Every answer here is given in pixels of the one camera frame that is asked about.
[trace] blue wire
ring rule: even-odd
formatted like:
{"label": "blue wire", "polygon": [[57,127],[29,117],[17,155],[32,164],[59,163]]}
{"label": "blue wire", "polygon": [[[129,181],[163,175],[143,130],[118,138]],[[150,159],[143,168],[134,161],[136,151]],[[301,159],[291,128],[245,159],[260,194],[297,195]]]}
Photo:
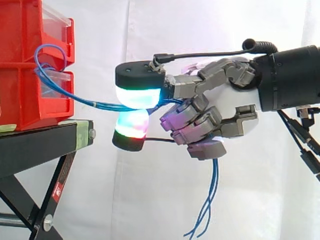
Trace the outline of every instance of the blue wire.
{"label": "blue wire", "polygon": [[[216,196],[216,193],[217,193],[217,190],[218,190],[218,181],[219,181],[219,164],[218,164],[218,160],[215,159],[214,160],[216,163],[216,182],[215,182],[215,187],[214,187],[214,191],[213,191],[213,195],[209,201],[209,206],[211,205],[212,201],[214,200],[215,196]],[[206,222],[206,225],[205,225],[205,228],[203,230],[202,233],[200,233],[198,236],[196,236],[197,238],[200,238],[203,234],[206,233],[206,231],[208,230],[208,227],[209,227],[209,224],[210,224],[210,217],[211,217],[211,210],[210,208],[208,209],[209,211],[209,217],[208,217],[208,221]]]}
{"label": "blue wire", "polygon": [[[50,89],[65,95],[71,99],[74,99],[82,104],[97,108],[97,109],[101,109],[101,110],[107,110],[107,111],[114,111],[114,112],[127,112],[127,111],[134,111],[135,109],[126,107],[124,105],[121,104],[115,104],[115,103],[105,103],[105,102],[100,102],[100,101],[91,101],[91,100],[86,100],[83,99],[81,97],[78,97],[70,92],[65,91],[63,88],[61,88],[60,86],[58,86],[55,82],[53,82],[51,80],[51,78],[46,74],[45,70],[54,70],[55,69],[48,63],[39,63],[39,59],[38,59],[38,55],[40,50],[42,50],[43,48],[46,47],[51,47],[51,48],[55,48],[58,49],[62,55],[63,55],[63,62],[64,62],[64,67],[60,70],[61,72],[65,70],[66,66],[67,66],[67,56],[64,52],[64,50],[54,44],[43,44],[41,46],[39,46],[34,53],[34,60],[35,63],[37,65],[37,68],[35,69],[35,73],[38,75],[38,77],[40,78],[40,80],[47,85]],[[175,104],[182,104],[183,101],[181,100],[177,100],[177,99],[164,99],[161,101],[161,104],[167,104],[167,103],[175,103]]]}
{"label": "blue wire", "polygon": [[[212,167],[212,179],[211,179],[211,184],[210,184],[210,188],[209,188],[208,197],[207,197],[206,201],[204,202],[204,204],[202,205],[202,208],[201,208],[201,210],[200,210],[200,213],[199,213],[199,215],[198,215],[198,218],[197,218],[197,221],[196,221],[196,223],[195,223],[194,228],[193,228],[190,232],[188,232],[188,233],[186,233],[186,234],[184,235],[184,237],[186,237],[186,236],[188,236],[188,235],[191,234],[190,240],[192,239],[192,237],[194,236],[197,228],[199,227],[200,223],[202,222],[202,220],[203,220],[203,218],[204,218],[204,216],[205,216],[205,214],[206,214],[206,212],[207,212],[207,210],[208,210],[208,207],[209,207],[208,222],[210,221],[210,218],[211,218],[211,212],[210,212],[210,209],[211,209],[211,208],[210,208],[210,197],[211,197],[211,193],[212,193],[212,191],[213,191],[214,185],[215,185],[215,183],[216,183],[216,172],[217,172],[217,171],[216,171],[215,160],[212,160],[212,163],[213,163],[213,167]],[[205,206],[206,206],[207,203],[208,203],[208,207],[206,208],[206,211],[203,213],[203,210],[204,210],[204,208],[205,208]]]}
{"label": "blue wire", "polygon": [[210,220],[211,220],[211,203],[215,198],[215,195],[216,195],[216,192],[217,192],[217,189],[218,189],[218,179],[219,179],[218,159],[213,159],[212,163],[213,163],[212,179],[211,179],[211,184],[210,184],[210,188],[209,188],[208,197],[207,197],[206,201],[204,202],[204,204],[202,205],[202,208],[200,210],[200,213],[198,215],[198,218],[197,218],[197,221],[196,221],[196,224],[195,224],[194,228],[190,232],[188,232],[188,233],[183,235],[184,237],[186,237],[188,235],[191,235],[190,238],[189,238],[190,240],[193,238],[196,230],[198,229],[199,225],[201,224],[201,222],[202,222],[202,220],[205,217],[207,212],[208,212],[208,219],[207,219],[206,226],[205,226],[203,232],[200,233],[197,236],[197,238],[200,238],[207,231],[207,229],[209,227],[209,224],[210,224]]}

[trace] red plastic bin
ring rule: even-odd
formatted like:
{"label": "red plastic bin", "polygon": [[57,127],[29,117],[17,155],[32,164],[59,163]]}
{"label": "red plastic bin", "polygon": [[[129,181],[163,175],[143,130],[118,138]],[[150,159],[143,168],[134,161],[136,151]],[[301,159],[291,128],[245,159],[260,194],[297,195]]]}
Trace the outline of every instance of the red plastic bin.
{"label": "red plastic bin", "polygon": [[[34,72],[34,53],[42,44],[61,47],[67,66],[75,61],[74,22],[41,0],[0,0],[0,132],[57,125],[74,114],[74,101],[50,89]],[[46,47],[39,61],[56,69],[62,53]],[[72,72],[51,71],[52,80],[74,93]]]}
{"label": "red plastic bin", "polygon": [[[42,44],[61,47],[67,66],[75,62],[74,21],[41,0],[0,0],[0,35],[0,63],[33,63]],[[62,54],[52,47],[40,51],[39,60],[57,69],[64,66]]]}
{"label": "red plastic bin", "polygon": [[[34,63],[0,63],[0,127],[15,126],[25,131],[57,125],[74,114],[74,100],[43,96],[43,84],[34,72]],[[74,75],[63,88],[74,93]]]}

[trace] white backdrop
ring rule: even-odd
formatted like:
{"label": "white backdrop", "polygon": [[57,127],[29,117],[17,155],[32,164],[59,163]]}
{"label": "white backdrop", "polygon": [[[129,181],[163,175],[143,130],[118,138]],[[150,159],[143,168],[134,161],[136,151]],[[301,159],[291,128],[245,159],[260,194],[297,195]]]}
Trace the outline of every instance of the white backdrop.
{"label": "white backdrop", "polygon": [[[76,93],[100,101],[117,102],[116,65],[150,60],[154,53],[232,51],[246,38],[271,41],[281,51],[320,46],[317,0],[46,2],[75,20],[70,70]],[[194,61],[166,69],[179,74]],[[168,137],[159,125],[164,111],[152,115],[148,136]],[[207,195],[211,162],[191,159],[184,146],[169,143],[146,142],[138,153],[117,150],[111,143],[117,114],[76,104],[75,116],[94,120],[97,138],[77,153],[55,215],[64,239],[183,239]],[[259,119],[249,135],[225,141],[213,218],[202,239],[318,240],[320,185],[277,114],[259,113]],[[318,139],[319,129],[312,128]],[[55,164],[18,175],[37,203]],[[1,240],[27,238],[27,230],[0,227]]]}

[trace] sticker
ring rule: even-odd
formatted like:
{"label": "sticker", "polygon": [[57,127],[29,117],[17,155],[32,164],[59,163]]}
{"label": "sticker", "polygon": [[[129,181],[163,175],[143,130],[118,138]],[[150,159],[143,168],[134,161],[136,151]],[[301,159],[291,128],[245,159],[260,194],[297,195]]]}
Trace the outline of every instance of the sticker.
{"label": "sticker", "polygon": [[0,133],[9,133],[16,130],[17,124],[0,125]]}
{"label": "sticker", "polygon": [[64,189],[64,186],[60,182],[57,182],[55,184],[55,187],[52,193],[52,198],[56,203],[59,202],[63,189]]}
{"label": "sticker", "polygon": [[89,122],[87,120],[66,120],[59,125],[76,123],[76,149],[79,150],[88,146],[89,141]]}

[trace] black metal stand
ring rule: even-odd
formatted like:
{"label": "black metal stand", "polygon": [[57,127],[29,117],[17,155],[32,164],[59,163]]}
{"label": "black metal stand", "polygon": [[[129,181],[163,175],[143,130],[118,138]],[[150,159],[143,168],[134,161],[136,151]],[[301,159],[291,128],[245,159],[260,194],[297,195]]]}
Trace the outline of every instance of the black metal stand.
{"label": "black metal stand", "polygon": [[[30,240],[63,240],[53,217],[76,151],[92,145],[94,137],[89,120],[0,134],[0,198],[15,213],[0,214],[0,226],[28,228]],[[39,208],[14,174],[56,158],[60,160]]]}

